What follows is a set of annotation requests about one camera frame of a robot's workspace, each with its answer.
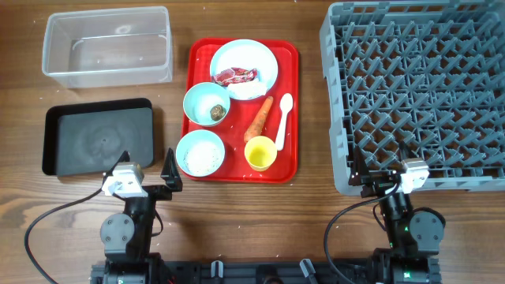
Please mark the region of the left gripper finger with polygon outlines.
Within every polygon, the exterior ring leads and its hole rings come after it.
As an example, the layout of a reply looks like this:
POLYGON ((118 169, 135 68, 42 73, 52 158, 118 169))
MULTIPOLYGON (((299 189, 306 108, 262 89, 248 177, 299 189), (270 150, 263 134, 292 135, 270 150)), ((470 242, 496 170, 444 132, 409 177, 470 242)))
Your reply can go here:
POLYGON ((128 163, 130 161, 130 156, 128 151, 123 151, 122 154, 120 155, 119 159, 117 162, 106 172, 103 173, 103 176, 105 178, 109 177, 112 175, 114 168, 119 164, 119 163, 128 163))
POLYGON ((175 154, 172 148, 168 148, 160 177, 165 181, 166 185, 181 184, 181 176, 178 172, 175 154))

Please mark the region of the light blue bowl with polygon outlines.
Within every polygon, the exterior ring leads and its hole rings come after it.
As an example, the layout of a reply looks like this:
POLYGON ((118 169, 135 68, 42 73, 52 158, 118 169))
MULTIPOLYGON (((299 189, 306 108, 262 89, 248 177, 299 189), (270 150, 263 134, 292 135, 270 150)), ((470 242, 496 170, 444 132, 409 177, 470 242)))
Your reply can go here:
POLYGON ((192 131, 192 132, 184 135, 181 138, 181 140, 179 141, 178 146, 176 148, 177 163, 178 163, 179 167, 182 169, 182 171, 188 175, 190 175, 190 174, 187 172, 185 165, 184 165, 184 161, 183 161, 185 153, 190 147, 192 147, 194 144, 201 142, 201 141, 212 142, 213 144, 216 144, 220 148, 220 150, 223 154, 223 160, 222 160, 221 165, 223 164, 226 151, 225 151, 224 143, 222 142, 222 140, 211 131, 208 131, 205 129, 195 130, 195 131, 192 131))

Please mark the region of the white rice pile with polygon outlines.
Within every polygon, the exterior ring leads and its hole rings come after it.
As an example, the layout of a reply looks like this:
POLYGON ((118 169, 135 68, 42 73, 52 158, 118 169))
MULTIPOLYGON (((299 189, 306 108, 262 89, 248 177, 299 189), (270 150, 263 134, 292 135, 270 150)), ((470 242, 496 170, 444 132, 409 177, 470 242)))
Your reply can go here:
POLYGON ((184 156, 187 172, 195 177, 208 176, 221 165, 223 154, 220 148, 209 141, 201 141, 190 147, 184 156))

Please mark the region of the brown food scrap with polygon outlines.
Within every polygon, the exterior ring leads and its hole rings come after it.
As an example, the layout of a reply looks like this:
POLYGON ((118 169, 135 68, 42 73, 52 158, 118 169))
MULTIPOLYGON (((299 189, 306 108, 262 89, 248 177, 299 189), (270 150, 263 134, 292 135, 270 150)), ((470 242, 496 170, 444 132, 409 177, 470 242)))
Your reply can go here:
POLYGON ((226 115, 226 108, 222 105, 215 105, 210 109, 211 119, 213 121, 220 121, 226 115))

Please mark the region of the mint green bowl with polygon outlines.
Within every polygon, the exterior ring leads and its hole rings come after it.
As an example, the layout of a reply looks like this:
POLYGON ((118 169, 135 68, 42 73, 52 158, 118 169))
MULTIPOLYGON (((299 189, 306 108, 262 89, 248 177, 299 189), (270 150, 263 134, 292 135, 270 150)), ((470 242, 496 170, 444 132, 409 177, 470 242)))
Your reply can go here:
POLYGON ((224 120, 213 121, 210 109, 215 105, 226 108, 227 116, 230 110, 229 92, 220 85, 211 82, 199 83, 192 86, 183 99, 183 110, 186 117, 201 126, 212 127, 224 120))

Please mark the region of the yellow plastic cup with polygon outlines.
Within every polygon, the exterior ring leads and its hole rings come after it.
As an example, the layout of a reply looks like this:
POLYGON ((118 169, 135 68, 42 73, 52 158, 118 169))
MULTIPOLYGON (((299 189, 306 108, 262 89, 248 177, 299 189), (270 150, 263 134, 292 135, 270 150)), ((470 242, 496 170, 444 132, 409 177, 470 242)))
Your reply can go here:
POLYGON ((245 145, 245 159, 258 172, 267 170, 277 158, 275 142, 266 136, 255 136, 245 145))

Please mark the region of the orange carrot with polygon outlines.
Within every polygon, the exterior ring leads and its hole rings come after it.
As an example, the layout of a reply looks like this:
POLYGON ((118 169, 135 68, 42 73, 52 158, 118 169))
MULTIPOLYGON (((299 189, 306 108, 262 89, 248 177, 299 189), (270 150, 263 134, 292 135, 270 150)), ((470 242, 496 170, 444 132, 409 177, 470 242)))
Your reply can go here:
POLYGON ((256 136, 261 135, 262 129, 263 129, 264 124, 267 120, 267 116, 269 114, 269 111, 271 109, 273 101, 274 101, 274 99, 272 96, 268 96, 265 99, 263 105, 259 109, 259 111, 256 114, 255 118, 253 119, 252 123, 245 131, 245 135, 244 135, 244 142, 245 143, 248 143, 252 138, 254 138, 256 136))

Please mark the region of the white plastic spoon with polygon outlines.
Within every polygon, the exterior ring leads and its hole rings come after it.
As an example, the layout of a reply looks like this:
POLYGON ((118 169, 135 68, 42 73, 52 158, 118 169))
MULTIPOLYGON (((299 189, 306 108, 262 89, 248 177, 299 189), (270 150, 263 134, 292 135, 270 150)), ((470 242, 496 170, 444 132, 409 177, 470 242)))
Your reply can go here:
POLYGON ((279 129, 277 132, 277 136, 275 138, 275 146, 278 151, 281 151, 284 148, 287 115, 293 109, 293 106, 294 106, 293 96, 290 93, 285 93, 282 96, 279 103, 279 107, 281 110, 281 119, 279 122, 279 129))

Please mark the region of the red candy wrapper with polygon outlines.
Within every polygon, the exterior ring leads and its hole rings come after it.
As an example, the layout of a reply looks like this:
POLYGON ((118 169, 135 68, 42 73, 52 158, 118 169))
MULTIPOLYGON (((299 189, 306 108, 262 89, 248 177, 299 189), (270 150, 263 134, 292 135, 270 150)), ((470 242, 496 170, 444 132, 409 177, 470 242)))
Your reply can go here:
POLYGON ((227 87, 230 84, 245 83, 254 80, 258 75, 257 69, 242 69, 232 67, 223 70, 221 73, 211 77, 211 81, 222 87, 227 87))

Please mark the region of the light blue plate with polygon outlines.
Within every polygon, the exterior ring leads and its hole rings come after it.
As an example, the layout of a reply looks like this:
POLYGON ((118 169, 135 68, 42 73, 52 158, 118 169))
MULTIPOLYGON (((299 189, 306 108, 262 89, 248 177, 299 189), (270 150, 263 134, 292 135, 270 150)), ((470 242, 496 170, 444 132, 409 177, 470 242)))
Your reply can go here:
POLYGON ((279 73, 273 52, 251 39, 236 39, 221 46, 211 59, 210 75, 212 77, 232 67, 257 69, 258 75, 254 80, 265 83, 267 92, 273 88, 279 73))

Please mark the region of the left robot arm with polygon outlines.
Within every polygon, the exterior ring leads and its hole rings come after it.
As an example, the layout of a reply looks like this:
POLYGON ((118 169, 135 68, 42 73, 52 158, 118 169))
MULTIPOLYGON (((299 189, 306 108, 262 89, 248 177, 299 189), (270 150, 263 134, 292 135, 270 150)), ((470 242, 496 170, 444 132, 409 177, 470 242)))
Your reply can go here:
POLYGON ((143 185, 144 173, 127 151, 104 174, 102 191, 123 200, 125 206, 123 212, 106 218, 100 228, 106 260, 103 266, 92 267, 91 283, 176 282, 161 255, 150 252, 153 223, 160 218, 156 203, 171 200, 173 193, 182 191, 172 149, 167 151, 160 177, 162 185, 143 185))

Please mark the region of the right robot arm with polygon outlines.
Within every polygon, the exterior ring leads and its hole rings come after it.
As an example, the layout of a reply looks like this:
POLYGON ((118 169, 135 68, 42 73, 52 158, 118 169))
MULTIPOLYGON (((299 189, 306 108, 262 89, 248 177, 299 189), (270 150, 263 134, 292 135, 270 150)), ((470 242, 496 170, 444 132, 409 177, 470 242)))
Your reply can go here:
POLYGON ((441 283, 435 256, 440 252, 446 220, 429 207, 413 207, 410 200, 411 192, 427 181, 429 167, 403 142, 399 153, 401 170, 372 172, 361 148, 356 146, 353 150, 355 161, 349 184, 362 187, 361 197, 377 198, 390 242, 389 248, 377 248, 367 259, 366 281, 441 283))

